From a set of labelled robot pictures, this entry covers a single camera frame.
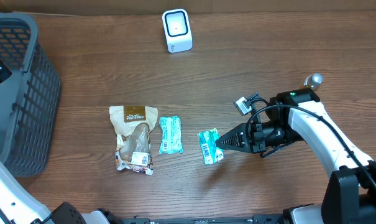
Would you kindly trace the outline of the small teal white box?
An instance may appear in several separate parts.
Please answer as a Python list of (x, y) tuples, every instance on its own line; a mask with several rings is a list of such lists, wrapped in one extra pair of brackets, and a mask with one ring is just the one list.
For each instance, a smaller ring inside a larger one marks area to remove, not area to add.
[(216, 128), (198, 133), (204, 163), (212, 165), (224, 159), (224, 151), (216, 146), (219, 133)]

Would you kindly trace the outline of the teal white pouch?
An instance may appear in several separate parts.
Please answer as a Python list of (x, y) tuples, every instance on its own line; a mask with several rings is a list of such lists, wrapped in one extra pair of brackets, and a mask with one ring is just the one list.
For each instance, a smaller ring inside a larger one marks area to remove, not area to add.
[(178, 116), (160, 117), (162, 140), (159, 154), (183, 153), (181, 140), (181, 119)]

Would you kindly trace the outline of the yellow dish soap bottle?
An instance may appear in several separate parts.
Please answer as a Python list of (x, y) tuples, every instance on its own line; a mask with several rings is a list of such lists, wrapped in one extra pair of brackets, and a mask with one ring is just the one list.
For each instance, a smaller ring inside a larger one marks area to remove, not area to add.
[(319, 89), (322, 82), (323, 82), (323, 75), (320, 73), (314, 73), (308, 76), (304, 80), (302, 86), (300, 86), (300, 89), (310, 88), (313, 91), (316, 91)]

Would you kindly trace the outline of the brown snack packet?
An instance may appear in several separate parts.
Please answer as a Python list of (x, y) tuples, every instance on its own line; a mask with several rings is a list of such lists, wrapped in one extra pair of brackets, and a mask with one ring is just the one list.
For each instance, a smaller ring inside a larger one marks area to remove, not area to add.
[(116, 169), (152, 175), (150, 133), (158, 109), (150, 106), (111, 106), (109, 118), (116, 133)]

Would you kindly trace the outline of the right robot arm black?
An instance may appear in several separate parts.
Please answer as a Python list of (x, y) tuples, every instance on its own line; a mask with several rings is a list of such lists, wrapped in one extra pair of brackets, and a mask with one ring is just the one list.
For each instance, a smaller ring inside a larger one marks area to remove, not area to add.
[(304, 141), (329, 182), (321, 204), (299, 205), (279, 215), (254, 215), (253, 223), (376, 223), (376, 161), (362, 152), (328, 115), (310, 88), (279, 93), (257, 109), (259, 94), (234, 105), (250, 115), (216, 140), (221, 149), (259, 154), (261, 158)]

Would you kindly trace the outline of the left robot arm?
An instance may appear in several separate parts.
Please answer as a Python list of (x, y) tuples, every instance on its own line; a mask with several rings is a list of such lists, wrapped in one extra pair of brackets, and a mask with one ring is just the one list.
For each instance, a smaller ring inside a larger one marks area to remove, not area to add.
[[(0, 85), (12, 76), (12, 72), (0, 60)], [(0, 146), (6, 146), (6, 135), (7, 132), (0, 129)], [(0, 160), (0, 223), (110, 222), (100, 210), (81, 214), (68, 202), (51, 212), (18, 183)]]

